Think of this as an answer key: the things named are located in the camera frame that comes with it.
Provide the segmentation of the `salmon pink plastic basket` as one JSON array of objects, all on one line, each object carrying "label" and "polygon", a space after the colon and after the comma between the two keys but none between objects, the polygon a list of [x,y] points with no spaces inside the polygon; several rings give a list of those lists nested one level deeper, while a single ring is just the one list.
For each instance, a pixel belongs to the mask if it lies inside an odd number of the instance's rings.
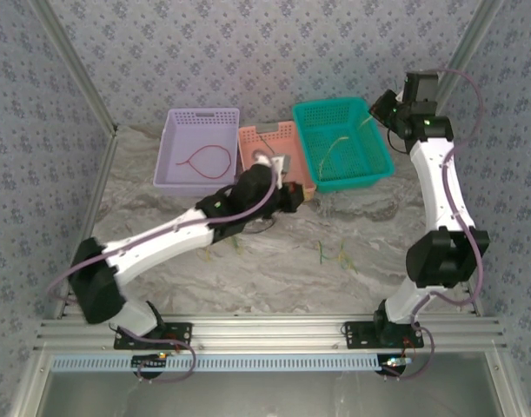
[{"label": "salmon pink plastic basket", "polygon": [[256,150],[265,151],[269,156],[289,155],[291,163],[285,180],[298,182],[303,186],[305,202],[313,198],[315,184],[310,177],[300,137],[293,121],[241,127],[238,130],[238,148],[242,170],[250,167],[253,162],[252,154]]}]

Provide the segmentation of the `teal plastic basket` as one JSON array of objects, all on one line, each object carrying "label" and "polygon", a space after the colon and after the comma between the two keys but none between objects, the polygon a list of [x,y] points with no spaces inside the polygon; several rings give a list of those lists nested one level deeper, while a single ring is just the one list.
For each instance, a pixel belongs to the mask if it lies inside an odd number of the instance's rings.
[{"label": "teal plastic basket", "polygon": [[395,172],[376,122],[360,97],[296,104],[293,118],[316,191],[366,188]]}]

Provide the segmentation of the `lavender plastic basket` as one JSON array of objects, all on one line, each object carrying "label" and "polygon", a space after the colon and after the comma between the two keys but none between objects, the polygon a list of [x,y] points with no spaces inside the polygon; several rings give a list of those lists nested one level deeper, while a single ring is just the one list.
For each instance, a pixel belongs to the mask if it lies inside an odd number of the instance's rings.
[{"label": "lavender plastic basket", "polygon": [[174,197],[203,197],[230,185],[238,157],[237,108],[187,108],[168,112],[154,186]]}]

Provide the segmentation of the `black controller board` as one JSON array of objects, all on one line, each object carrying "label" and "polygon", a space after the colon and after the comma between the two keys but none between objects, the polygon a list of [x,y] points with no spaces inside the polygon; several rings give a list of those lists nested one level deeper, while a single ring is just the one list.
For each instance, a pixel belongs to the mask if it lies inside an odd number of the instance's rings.
[{"label": "black controller board", "polygon": [[391,376],[400,376],[406,367],[412,363],[412,359],[402,354],[379,354],[380,373]]},{"label": "black controller board", "polygon": [[165,368],[167,363],[166,354],[145,354],[134,355],[130,360],[130,367],[132,369],[153,369]]}]

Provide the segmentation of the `grey metal shelf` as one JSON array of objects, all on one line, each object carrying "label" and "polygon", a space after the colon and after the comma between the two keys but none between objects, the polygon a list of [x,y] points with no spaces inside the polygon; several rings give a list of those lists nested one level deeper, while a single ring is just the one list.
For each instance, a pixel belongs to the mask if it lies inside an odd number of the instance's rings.
[{"label": "grey metal shelf", "polygon": [[40,354],[8,417],[531,417],[506,356],[437,354],[411,381],[366,371],[236,372],[138,381],[104,357]]}]

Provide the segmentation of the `aluminium frame post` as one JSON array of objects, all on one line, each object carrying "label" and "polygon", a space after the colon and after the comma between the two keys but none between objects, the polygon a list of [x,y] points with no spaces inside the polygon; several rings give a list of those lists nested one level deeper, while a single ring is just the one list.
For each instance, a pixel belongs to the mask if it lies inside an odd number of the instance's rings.
[{"label": "aluminium frame post", "polygon": [[73,78],[76,86],[80,89],[83,97],[90,106],[95,118],[102,126],[103,130],[113,136],[116,132],[116,125],[107,110],[102,97],[98,93],[94,83],[80,56],[74,49],[67,32],[60,23],[58,16],[52,9],[49,0],[28,0],[31,8],[35,12],[38,20],[43,26],[48,38],[54,44],[60,57],[63,59],[67,70]]},{"label": "aluminium frame post", "polygon": [[450,60],[443,65],[428,69],[441,74],[436,94],[439,115],[448,116],[447,110],[451,98],[460,81],[465,82],[475,94],[479,90],[474,86],[474,78],[467,72],[467,68],[504,3],[505,0],[479,0]]}]

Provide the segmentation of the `aluminium front rail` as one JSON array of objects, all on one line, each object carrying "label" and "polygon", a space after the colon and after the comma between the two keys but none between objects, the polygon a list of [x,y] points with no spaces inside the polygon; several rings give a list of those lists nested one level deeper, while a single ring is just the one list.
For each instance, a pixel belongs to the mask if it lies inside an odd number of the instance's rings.
[{"label": "aluminium front rail", "polygon": [[[364,314],[171,315],[166,321],[193,324],[191,346],[209,354],[329,353],[342,351],[346,321],[365,321]],[[475,314],[425,314],[419,322],[439,352],[484,352],[503,349],[503,326],[496,318]],[[88,325],[79,315],[43,321],[35,350],[92,353],[110,351],[114,333],[106,324]]]}]

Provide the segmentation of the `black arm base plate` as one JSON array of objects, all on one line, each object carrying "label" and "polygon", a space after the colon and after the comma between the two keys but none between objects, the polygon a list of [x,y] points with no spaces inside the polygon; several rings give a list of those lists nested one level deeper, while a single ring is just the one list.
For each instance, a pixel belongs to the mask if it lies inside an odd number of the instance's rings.
[{"label": "black arm base plate", "polygon": [[372,321],[347,321],[342,326],[348,349],[399,349],[423,348],[421,334],[416,334],[410,325],[375,324]]},{"label": "black arm base plate", "polygon": [[160,343],[159,340],[175,339],[187,345],[191,343],[193,325],[190,322],[164,322],[144,335],[144,339],[158,340],[158,342],[141,341],[141,336],[134,338],[122,328],[116,330],[114,345],[115,350],[155,350],[155,349],[185,349],[184,346],[170,343]]}]

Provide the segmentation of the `light blue slotted duct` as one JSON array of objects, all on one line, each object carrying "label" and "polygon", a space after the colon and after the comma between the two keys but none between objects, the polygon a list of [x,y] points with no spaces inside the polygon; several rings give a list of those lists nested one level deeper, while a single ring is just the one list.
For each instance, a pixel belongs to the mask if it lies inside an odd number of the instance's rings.
[{"label": "light blue slotted duct", "polygon": [[[128,354],[59,354],[53,357],[54,372],[135,372],[142,359]],[[195,364],[197,372],[319,372],[379,371],[376,354],[189,354],[153,360],[144,372],[185,373]]]}]

